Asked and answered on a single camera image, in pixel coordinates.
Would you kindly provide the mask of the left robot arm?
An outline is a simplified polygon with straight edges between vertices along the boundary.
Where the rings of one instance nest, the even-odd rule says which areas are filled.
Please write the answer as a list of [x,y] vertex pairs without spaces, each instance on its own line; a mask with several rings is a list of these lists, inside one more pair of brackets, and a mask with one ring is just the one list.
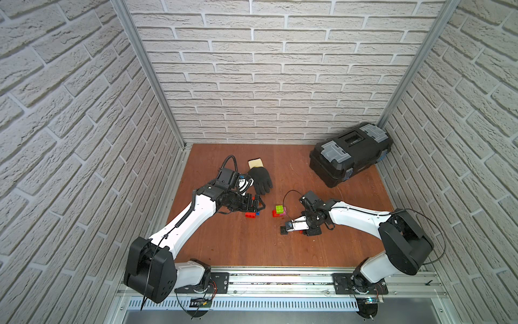
[[246,174],[222,167],[217,177],[192,192],[189,205],[163,229],[149,238],[137,237],[129,247],[124,284],[144,301],[163,302],[179,288],[198,293],[210,286],[210,266],[195,259],[176,263],[179,251],[197,229],[222,207],[256,215],[266,205],[260,198],[262,180],[269,174],[261,167]]

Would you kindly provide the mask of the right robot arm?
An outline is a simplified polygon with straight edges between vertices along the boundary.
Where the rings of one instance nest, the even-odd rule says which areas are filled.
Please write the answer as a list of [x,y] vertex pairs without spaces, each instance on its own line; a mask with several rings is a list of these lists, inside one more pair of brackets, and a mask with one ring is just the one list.
[[403,209],[374,211],[331,199],[324,202],[312,191],[299,200],[305,211],[286,224],[287,231],[304,231],[308,236],[344,225],[370,234],[383,243],[384,251],[356,267],[350,282],[358,290],[379,284],[394,274],[415,275],[434,249],[434,243],[415,219]]

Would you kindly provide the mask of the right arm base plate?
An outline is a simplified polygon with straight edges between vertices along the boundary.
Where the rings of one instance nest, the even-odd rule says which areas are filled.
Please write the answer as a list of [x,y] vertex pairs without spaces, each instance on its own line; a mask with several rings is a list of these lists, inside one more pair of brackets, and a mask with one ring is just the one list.
[[389,293],[384,279],[376,283],[370,283],[361,275],[353,273],[334,273],[331,277],[337,295],[387,295]]

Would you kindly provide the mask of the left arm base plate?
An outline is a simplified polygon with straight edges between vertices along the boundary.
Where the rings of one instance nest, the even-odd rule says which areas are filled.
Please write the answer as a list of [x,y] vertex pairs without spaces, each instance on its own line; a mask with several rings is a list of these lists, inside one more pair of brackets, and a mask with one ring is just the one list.
[[216,294],[226,294],[229,286],[228,272],[211,272],[210,275],[204,274],[200,283],[197,285],[176,288],[177,294],[206,294],[207,296]]

